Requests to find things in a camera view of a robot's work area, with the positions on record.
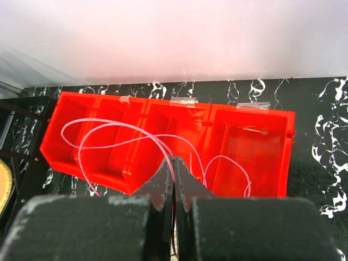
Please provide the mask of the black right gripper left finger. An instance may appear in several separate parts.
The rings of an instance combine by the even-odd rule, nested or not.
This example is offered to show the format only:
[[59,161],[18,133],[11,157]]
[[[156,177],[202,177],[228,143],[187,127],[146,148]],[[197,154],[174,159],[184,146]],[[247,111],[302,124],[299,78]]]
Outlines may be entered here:
[[172,185],[163,160],[130,196],[36,196],[17,214],[1,260],[169,260]]

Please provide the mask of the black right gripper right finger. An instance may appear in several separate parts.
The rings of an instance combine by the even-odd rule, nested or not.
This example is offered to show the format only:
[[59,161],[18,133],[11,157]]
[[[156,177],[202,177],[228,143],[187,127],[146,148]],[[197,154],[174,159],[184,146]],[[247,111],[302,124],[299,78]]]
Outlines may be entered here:
[[342,260],[304,198],[217,197],[173,162],[179,260]]

